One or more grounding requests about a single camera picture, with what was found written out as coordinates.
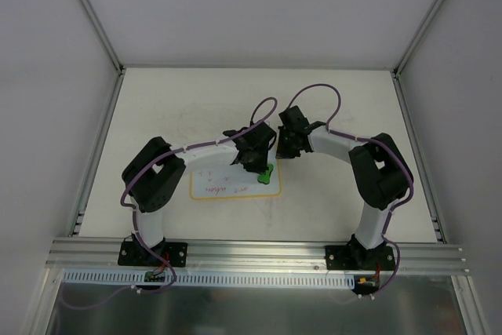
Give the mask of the green bone-shaped eraser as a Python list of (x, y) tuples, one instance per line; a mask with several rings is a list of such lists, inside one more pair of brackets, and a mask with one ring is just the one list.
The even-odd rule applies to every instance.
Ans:
[(260, 184), (269, 185), (271, 182), (271, 175), (274, 172), (275, 167), (273, 164), (269, 163), (264, 173), (260, 173), (257, 177), (257, 182)]

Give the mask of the yellow framed small whiteboard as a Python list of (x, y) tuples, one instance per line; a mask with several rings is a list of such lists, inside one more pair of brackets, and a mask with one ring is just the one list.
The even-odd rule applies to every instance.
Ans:
[(269, 185), (257, 182), (257, 173), (246, 172), (241, 166), (218, 166), (190, 175), (189, 193), (194, 200), (235, 198), (269, 198), (282, 193), (281, 173), (276, 161)]

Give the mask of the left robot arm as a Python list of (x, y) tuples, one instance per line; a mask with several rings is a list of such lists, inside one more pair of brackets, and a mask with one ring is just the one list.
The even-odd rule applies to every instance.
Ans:
[(249, 173), (265, 173), (276, 138), (277, 133), (267, 123), (257, 122), (224, 131), (215, 140), (178, 148), (162, 137), (150, 139), (122, 172), (125, 189), (120, 205), (133, 212), (137, 257), (146, 265), (166, 262), (162, 257), (162, 208), (184, 175), (232, 165), (240, 165)]

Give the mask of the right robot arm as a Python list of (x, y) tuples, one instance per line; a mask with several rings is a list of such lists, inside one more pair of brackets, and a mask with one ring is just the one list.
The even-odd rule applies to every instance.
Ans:
[(279, 118), (277, 158), (297, 158), (307, 152), (350, 164), (363, 210), (355, 233), (333, 254), (333, 261), (346, 269), (370, 269), (385, 257), (384, 235), (392, 213), (414, 193), (413, 175), (394, 140), (387, 133), (357, 137), (324, 122), (310, 123), (297, 106), (286, 108)]

